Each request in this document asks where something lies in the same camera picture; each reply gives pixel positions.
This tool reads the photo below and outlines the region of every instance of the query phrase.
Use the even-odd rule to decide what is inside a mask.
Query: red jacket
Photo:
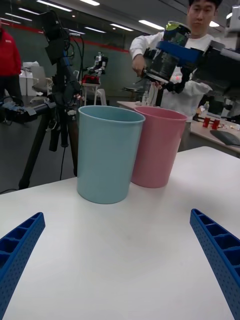
[[[0,37],[0,76],[15,76],[21,73],[21,57],[14,38],[2,29]]]

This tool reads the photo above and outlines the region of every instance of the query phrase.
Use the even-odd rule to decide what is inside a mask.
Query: pink cup
[[[142,127],[131,181],[141,187],[164,187],[170,177],[187,117],[176,111],[138,106]]]

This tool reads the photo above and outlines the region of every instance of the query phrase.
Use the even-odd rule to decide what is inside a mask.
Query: person in red jacket
[[[13,37],[3,29],[0,20],[0,101],[7,90],[10,96],[16,97],[13,101],[21,104],[20,73],[21,57],[18,48]]]

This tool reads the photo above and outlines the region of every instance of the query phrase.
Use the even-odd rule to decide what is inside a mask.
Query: red cup
[[[203,125],[202,125],[202,126],[203,126],[204,128],[207,128],[207,127],[209,126],[209,121],[210,121],[210,118],[207,118],[207,117],[206,117],[206,118],[204,119],[204,122],[203,122]]]
[[[220,124],[220,120],[214,120],[214,122],[212,124],[212,129],[218,130],[219,124]]]

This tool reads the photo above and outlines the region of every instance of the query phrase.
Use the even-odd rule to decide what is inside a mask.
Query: man's hand
[[[143,69],[145,67],[146,67],[146,63],[143,55],[141,54],[136,55],[136,57],[133,59],[133,62],[132,62],[132,68],[139,77],[141,77],[143,73]]]

